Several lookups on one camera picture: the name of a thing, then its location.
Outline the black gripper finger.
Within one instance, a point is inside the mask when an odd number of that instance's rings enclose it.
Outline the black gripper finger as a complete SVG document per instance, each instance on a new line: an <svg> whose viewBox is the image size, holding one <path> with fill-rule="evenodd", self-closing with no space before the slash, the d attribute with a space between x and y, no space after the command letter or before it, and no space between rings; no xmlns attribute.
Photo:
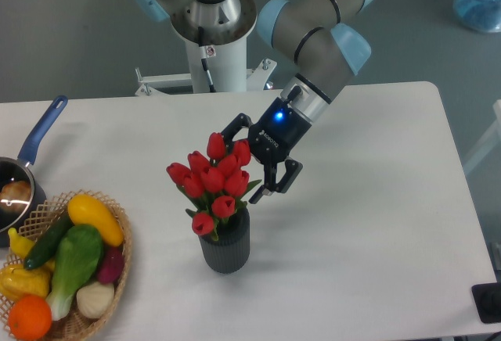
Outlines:
<svg viewBox="0 0 501 341"><path fill-rule="evenodd" d="M251 118L245 113L239 113L222 131L221 135L225 146L232 148L234 146L234 138L244 128L251 126Z"/></svg>
<svg viewBox="0 0 501 341"><path fill-rule="evenodd" d="M277 178L277 163L267 163L263 165L264 182L250 197L249 203L258 203L263 196L270 196L273 193L286 193L294 183L303 168L302 163L286 158L284 161L285 173Z"/></svg>

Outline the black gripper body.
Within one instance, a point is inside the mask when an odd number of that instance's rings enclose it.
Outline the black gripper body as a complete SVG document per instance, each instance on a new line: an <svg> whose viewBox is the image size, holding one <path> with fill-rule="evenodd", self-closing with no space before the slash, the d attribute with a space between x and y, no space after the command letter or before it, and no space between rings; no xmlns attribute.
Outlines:
<svg viewBox="0 0 501 341"><path fill-rule="evenodd" d="M263 167L282 163L311 126L289 99L276 98L257 120L249 122L250 152Z"/></svg>

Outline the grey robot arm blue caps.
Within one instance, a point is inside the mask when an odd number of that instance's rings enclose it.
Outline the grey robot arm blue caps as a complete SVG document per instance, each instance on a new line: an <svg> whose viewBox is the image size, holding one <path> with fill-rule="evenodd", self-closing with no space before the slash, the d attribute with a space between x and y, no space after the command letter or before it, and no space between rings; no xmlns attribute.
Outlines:
<svg viewBox="0 0 501 341"><path fill-rule="evenodd" d="M247 36L263 41L298 68L280 96L252 122L240 114L224 130L227 142L243 128L264 179L251 197L288 190L302 165L290 151L370 57L367 41L346 24L373 0L135 0L157 22L169 20L184 41L193 91L244 92L256 74L247 70Z"/></svg>

